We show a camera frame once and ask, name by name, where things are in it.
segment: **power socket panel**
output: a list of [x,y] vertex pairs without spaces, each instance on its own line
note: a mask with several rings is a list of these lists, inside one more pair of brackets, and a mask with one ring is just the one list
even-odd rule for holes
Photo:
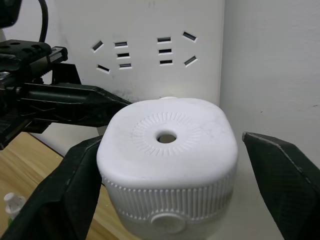
[[219,104],[224,0],[56,0],[82,84]]

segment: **outlet slot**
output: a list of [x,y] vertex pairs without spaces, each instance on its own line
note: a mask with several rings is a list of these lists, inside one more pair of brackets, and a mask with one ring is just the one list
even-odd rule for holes
[[192,42],[196,42],[197,40],[197,37],[196,36],[193,36],[192,34],[190,33],[187,33],[186,31],[182,34],[185,38],[191,40]]
[[119,64],[119,69],[132,69],[131,63]]
[[117,59],[129,59],[130,58],[129,52],[127,52],[127,53],[118,53],[117,56],[118,56]]
[[158,44],[167,44],[167,43],[171,43],[171,37],[170,36],[159,37],[158,38]]
[[128,42],[126,41],[119,41],[119,42],[115,42],[114,43],[114,48],[118,49],[118,48],[127,48],[128,47]]
[[167,55],[167,54],[172,54],[172,49],[160,49],[159,50],[159,55]]
[[92,51],[95,53],[95,52],[98,51],[103,45],[104,45],[104,43],[100,40],[100,41],[98,41],[91,49],[92,49]]
[[109,69],[109,68],[106,68],[106,67],[101,66],[101,65],[99,65],[99,64],[96,66],[96,69],[98,69],[99,71],[104,72],[104,73],[106,73],[106,74],[109,74],[109,73],[110,73],[110,69]]
[[165,65],[173,65],[174,62],[172,60],[161,60],[160,61],[160,66],[165,66]]
[[191,64],[195,63],[197,60],[198,60],[198,58],[196,58],[196,56],[193,56],[190,59],[188,59],[187,61],[185,61],[184,65],[185,65],[185,67],[188,67]]

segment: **white plastic container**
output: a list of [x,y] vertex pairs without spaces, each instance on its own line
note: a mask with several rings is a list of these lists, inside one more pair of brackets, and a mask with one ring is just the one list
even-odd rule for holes
[[145,240],[200,240],[231,199],[238,147],[223,111],[194,98],[133,103],[111,120],[97,165],[123,225]]
[[10,192],[4,196],[3,200],[5,202],[5,212],[9,216],[8,225],[10,225],[25,205],[26,198]]

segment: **container lid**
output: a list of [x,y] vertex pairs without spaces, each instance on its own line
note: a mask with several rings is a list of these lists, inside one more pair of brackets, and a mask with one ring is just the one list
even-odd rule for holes
[[216,105],[194,98],[133,103],[110,121],[97,152],[103,178],[126,188],[210,185],[236,166],[238,147]]

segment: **wooden table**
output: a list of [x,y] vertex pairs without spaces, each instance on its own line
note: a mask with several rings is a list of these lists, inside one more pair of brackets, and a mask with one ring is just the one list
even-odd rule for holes
[[[0,197],[10,192],[28,198],[62,157],[28,133],[21,133],[0,151]],[[0,199],[0,235],[8,227],[5,203]],[[102,186],[87,240],[138,240],[121,225]]]

